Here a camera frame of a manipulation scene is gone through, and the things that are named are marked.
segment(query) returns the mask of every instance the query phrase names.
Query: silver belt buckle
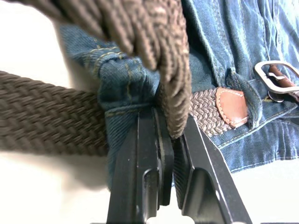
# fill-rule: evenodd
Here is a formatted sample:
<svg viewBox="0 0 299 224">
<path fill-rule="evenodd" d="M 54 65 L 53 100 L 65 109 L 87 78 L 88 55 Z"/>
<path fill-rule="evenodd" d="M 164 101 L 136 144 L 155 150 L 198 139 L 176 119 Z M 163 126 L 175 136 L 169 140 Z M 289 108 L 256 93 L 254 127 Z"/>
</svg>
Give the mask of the silver belt buckle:
<svg viewBox="0 0 299 224">
<path fill-rule="evenodd" d="M 294 72 L 297 77 L 299 77 L 299 71 L 296 68 L 294 68 L 288 62 L 284 62 L 284 61 L 265 61 L 265 62 L 259 62 L 259 63 L 257 63 L 254 66 L 254 69 L 257 72 L 257 74 L 261 77 L 262 81 L 264 82 L 264 84 L 266 85 L 266 87 L 267 87 L 267 89 L 269 91 L 271 91 L 273 93 L 277 93 L 277 94 L 293 93 L 293 92 L 299 91 L 299 86 L 286 87 L 286 88 L 276 86 L 271 81 L 271 79 L 269 79 L 269 76 L 273 76 L 274 74 L 267 75 L 262 70 L 263 66 L 265 66 L 265 65 L 271 65 L 271 64 L 281 64 L 281 65 L 284 65 L 284 66 L 288 67 L 292 72 Z"/>
</svg>

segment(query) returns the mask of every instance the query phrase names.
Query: belt strap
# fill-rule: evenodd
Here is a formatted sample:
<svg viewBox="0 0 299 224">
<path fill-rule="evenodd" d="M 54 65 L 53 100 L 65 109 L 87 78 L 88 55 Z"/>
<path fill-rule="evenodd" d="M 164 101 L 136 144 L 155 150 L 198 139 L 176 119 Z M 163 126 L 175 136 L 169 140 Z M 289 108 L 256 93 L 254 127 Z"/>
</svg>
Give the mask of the belt strap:
<svg viewBox="0 0 299 224">
<path fill-rule="evenodd" d="M 0 149 L 105 156 L 104 112 L 93 93 L 0 71 Z"/>
</svg>

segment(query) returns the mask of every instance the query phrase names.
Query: stitching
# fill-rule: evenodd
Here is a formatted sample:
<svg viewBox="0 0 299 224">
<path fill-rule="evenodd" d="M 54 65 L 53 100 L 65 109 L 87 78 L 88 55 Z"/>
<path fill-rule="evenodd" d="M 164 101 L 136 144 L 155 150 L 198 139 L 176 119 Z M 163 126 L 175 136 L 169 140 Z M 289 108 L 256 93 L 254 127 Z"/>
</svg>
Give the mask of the stitching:
<svg viewBox="0 0 299 224">
<path fill-rule="evenodd" d="M 221 32 L 221 30 L 220 30 L 220 26 L 221 26 L 222 30 L 224 28 L 223 28 L 222 23 L 221 23 L 219 5 L 218 5 L 218 2 L 216 2 L 216 4 L 215 4 L 215 0 L 213 0 L 213 7 L 214 7 L 214 12 L 217 14 L 216 20 L 217 20 L 217 23 L 218 23 L 217 30 L 218 30 L 219 36 L 220 36 L 220 38 L 222 39 L 223 42 L 226 42 L 227 46 L 225 46 L 225 49 L 226 49 L 226 51 L 229 52 L 229 50 L 228 50 L 229 43 L 228 43 L 228 39 L 226 38 L 226 34 L 224 32 Z"/>
<path fill-rule="evenodd" d="M 280 44 L 280 41 L 279 41 L 279 39 L 280 39 L 280 29 L 277 29 L 277 26 L 276 26 L 276 24 L 279 23 L 279 19 L 278 19 L 278 16 L 279 16 L 278 0 L 276 1 L 276 8 L 275 8 L 275 12 L 273 12 L 273 14 L 274 13 L 275 13 L 275 15 L 274 15 L 275 16 L 275 22 L 274 22 L 274 24 L 275 24 L 276 33 L 277 33 L 277 39 L 276 39 L 277 42 L 276 42 L 276 44 L 279 45 L 279 47 L 281 47 L 281 44 Z"/>
<path fill-rule="evenodd" d="M 118 53 L 115 53 L 115 52 L 107 52 L 107 53 L 105 53 L 105 54 L 103 54 L 103 55 L 101 55 L 96 61 L 95 61 L 95 63 L 94 63 L 94 69 L 93 69 L 93 72 L 92 72 L 92 74 L 96 77 L 96 75 L 95 75 L 95 72 L 96 72 L 96 70 L 97 70 L 97 66 L 96 66 L 96 64 L 100 61 L 100 59 L 102 58 L 102 57 L 104 57 L 104 56 L 107 56 L 107 55 L 110 55 L 110 54 L 116 54 L 116 55 L 120 55 L 120 54 L 122 54 L 123 52 L 118 52 Z"/>
<path fill-rule="evenodd" d="M 128 66 L 127 63 L 125 63 L 125 67 L 127 69 L 127 72 L 128 72 L 128 76 L 129 76 L 129 80 L 128 80 L 128 84 L 127 84 L 127 95 L 130 99 L 130 102 L 132 103 L 132 96 L 130 94 L 130 85 L 131 85 L 131 79 L 132 79 L 132 71 L 130 69 L 130 67 Z"/>
<path fill-rule="evenodd" d="M 274 159 L 274 160 L 267 160 L 267 161 L 264 161 L 264 162 L 258 162 L 258 163 L 254 163 L 254 164 L 251 164 L 251 165 L 247 165 L 247 166 L 244 166 L 244 167 L 241 167 L 241 168 L 238 168 L 238 169 L 233 169 L 231 170 L 231 172 L 234 172 L 234 171 L 237 171 L 237 170 L 240 170 L 240 169 L 244 169 L 244 168 L 248 168 L 248 167 L 252 167 L 252 166 L 255 166 L 255 165 L 259 165 L 259 164 L 266 164 L 266 163 L 271 163 L 271 162 L 274 162 L 274 161 L 278 161 L 278 160 L 285 160 L 285 159 L 297 159 L 299 158 L 299 156 L 287 156 L 287 157 L 280 157 L 280 158 L 277 158 L 277 159 Z"/>
<path fill-rule="evenodd" d="M 248 59 L 249 59 L 249 64 L 251 65 L 251 58 L 250 58 L 250 54 L 248 53 L 248 43 L 247 43 L 247 36 L 246 36 L 246 32 L 245 32 L 245 18 L 244 18 L 244 10 L 243 10 L 243 6 L 242 6 L 242 3 L 241 3 L 241 0 L 238 0 L 238 3 L 240 5 L 240 11 L 241 11 L 241 14 L 242 14 L 242 18 L 243 18 L 243 32 L 244 32 L 244 42 L 245 42 L 245 48 L 246 48 L 246 51 L 247 51 L 247 55 L 248 55 Z M 253 73 L 250 72 L 250 76 L 251 78 L 253 79 Z"/>
<path fill-rule="evenodd" d="M 290 116 L 293 116 L 293 115 L 295 115 L 295 116 L 299 116 L 299 113 L 287 113 L 287 114 L 286 114 L 286 116 L 289 116 L 289 115 L 290 115 Z"/>
<path fill-rule="evenodd" d="M 261 16 L 261 21 L 262 21 L 262 24 L 263 24 L 263 43 L 264 43 L 264 46 L 265 46 L 265 50 L 266 50 L 266 54 L 267 54 L 267 57 L 268 57 L 268 60 L 270 60 L 270 56 L 269 56 L 269 52 L 268 52 L 268 49 L 267 49 L 267 42 L 266 42 L 266 28 L 265 28 L 265 22 L 263 20 L 263 17 L 260 13 L 260 16 Z"/>
<path fill-rule="evenodd" d="M 118 47 L 113 47 L 113 48 L 99 48 L 99 49 L 92 49 L 91 51 L 89 51 L 87 53 L 87 62 L 85 67 L 88 68 L 89 67 L 89 63 L 90 63 L 90 59 L 91 59 L 91 54 L 92 52 L 96 51 L 96 50 L 113 50 L 113 49 L 117 49 Z"/>
<path fill-rule="evenodd" d="M 133 59 L 133 61 L 134 61 L 135 64 L 137 64 L 138 72 L 140 73 L 140 76 L 143 76 L 141 63 L 138 62 L 135 58 Z M 142 82 L 141 86 L 138 85 L 138 90 L 137 90 L 138 94 L 143 90 L 143 86 L 144 86 L 144 82 Z"/>
<path fill-rule="evenodd" d="M 93 40 L 94 40 L 94 42 L 96 43 L 96 45 L 97 45 L 97 48 L 98 48 L 98 49 L 100 49 L 100 48 L 101 48 L 101 46 L 98 44 L 98 40 L 97 40 L 97 38 L 94 38 Z"/>
<path fill-rule="evenodd" d="M 265 97 L 265 99 L 263 99 L 263 101 L 267 102 L 267 103 L 272 103 L 273 102 L 273 100 L 268 95 Z"/>
<path fill-rule="evenodd" d="M 285 124 L 285 125 L 291 125 L 290 122 L 283 122 L 283 121 L 271 121 L 270 123 L 278 123 L 278 124 Z"/>
<path fill-rule="evenodd" d="M 233 94 L 235 94 L 235 95 L 237 95 L 237 96 L 239 96 L 239 97 L 244 97 L 244 95 L 242 95 L 242 94 L 240 94 L 240 93 L 237 93 L 237 92 L 233 92 L 233 91 L 231 91 L 231 90 L 222 90 L 222 91 L 219 93 L 218 97 L 217 97 L 217 101 L 218 101 L 218 103 L 219 103 L 220 114 L 224 117 L 224 119 L 228 120 L 230 124 L 238 124 L 238 123 L 242 123 L 242 121 L 244 121 L 245 119 L 247 119 L 247 117 L 242 118 L 240 121 L 231 121 L 231 120 L 230 120 L 229 118 L 227 118 L 227 116 L 224 114 L 224 111 L 223 111 L 223 109 L 222 109 L 222 107 L 221 107 L 221 101 L 220 101 L 220 96 L 221 96 L 221 94 L 222 94 L 223 92 L 233 93 Z"/>
<path fill-rule="evenodd" d="M 251 129 L 249 132 L 246 132 L 246 133 L 244 133 L 244 134 L 238 135 L 238 136 L 234 137 L 233 139 L 231 139 L 231 140 L 229 140 L 229 141 L 226 141 L 226 142 L 222 143 L 222 144 L 219 145 L 218 147 L 219 147 L 219 148 L 224 147 L 226 144 L 228 144 L 228 143 L 230 143 L 230 142 L 232 142 L 232 141 L 234 141 L 234 140 L 236 140 L 236 139 L 238 139 L 238 138 L 241 138 L 242 136 L 244 136 L 244 135 L 246 135 L 246 134 L 250 134 L 250 133 L 254 132 L 255 130 L 257 130 L 257 129 L 259 129 L 259 128 L 262 128 L 262 125 L 263 125 L 264 123 L 268 122 L 271 118 L 273 118 L 273 117 L 275 117 L 275 116 L 278 116 L 278 115 L 280 115 L 280 114 L 283 114 L 284 112 L 286 112 L 286 111 L 288 111 L 288 110 L 289 110 L 289 109 L 284 110 L 284 111 L 282 111 L 282 112 L 279 112 L 279 113 L 277 113 L 277 114 L 274 114 L 274 115 L 271 116 L 270 118 L 268 118 L 268 119 L 266 119 L 265 121 L 263 121 L 258 127 Z"/>
<path fill-rule="evenodd" d="M 235 80 L 238 84 L 239 89 L 242 89 L 239 80 L 237 78 Z M 260 97 L 254 92 L 254 90 L 251 88 L 251 86 L 247 82 L 245 82 L 245 84 L 247 85 L 249 90 L 259 99 Z M 249 105 L 253 108 L 253 112 L 254 112 L 255 116 L 257 117 L 256 108 L 254 107 L 254 105 L 252 104 L 252 102 L 249 99 L 247 99 L 247 101 L 248 101 Z"/>
<path fill-rule="evenodd" d="M 118 54 L 119 56 L 119 59 L 121 60 L 122 59 L 122 55 L 121 54 Z M 99 81 L 100 81 L 100 84 L 99 84 L 99 89 L 98 89 L 98 92 L 100 92 L 101 88 L 102 88 L 102 79 L 99 77 Z"/>
</svg>

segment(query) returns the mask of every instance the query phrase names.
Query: metal rivet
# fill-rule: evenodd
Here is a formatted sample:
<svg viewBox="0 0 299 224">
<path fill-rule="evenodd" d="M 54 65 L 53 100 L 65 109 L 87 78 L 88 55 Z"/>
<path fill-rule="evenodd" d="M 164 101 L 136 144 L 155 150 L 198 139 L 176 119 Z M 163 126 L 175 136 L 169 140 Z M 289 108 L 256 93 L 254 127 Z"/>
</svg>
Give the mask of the metal rivet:
<svg viewBox="0 0 299 224">
<path fill-rule="evenodd" d="M 282 103 L 285 100 L 281 94 L 276 94 L 270 91 L 268 91 L 268 96 L 277 103 Z"/>
</svg>

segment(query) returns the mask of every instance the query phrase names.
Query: woven fabric texture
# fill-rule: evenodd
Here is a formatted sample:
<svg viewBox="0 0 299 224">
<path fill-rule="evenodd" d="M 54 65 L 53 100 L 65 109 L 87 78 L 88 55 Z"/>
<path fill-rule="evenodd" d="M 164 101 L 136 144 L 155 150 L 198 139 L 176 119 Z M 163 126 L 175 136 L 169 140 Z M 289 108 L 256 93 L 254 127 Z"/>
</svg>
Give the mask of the woven fabric texture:
<svg viewBox="0 0 299 224">
<path fill-rule="evenodd" d="M 0 71 L 0 149 L 106 156 L 104 113 L 93 93 Z"/>
<path fill-rule="evenodd" d="M 191 96 L 189 44 L 180 0 L 6 0 L 33 6 L 60 22 L 114 41 L 150 70 L 159 70 L 159 96 L 168 130 L 179 137 Z"/>
<path fill-rule="evenodd" d="M 189 113 L 196 119 L 198 126 L 211 137 L 223 134 L 231 127 L 221 118 L 216 107 L 216 89 L 196 92 L 191 97 Z"/>
</svg>

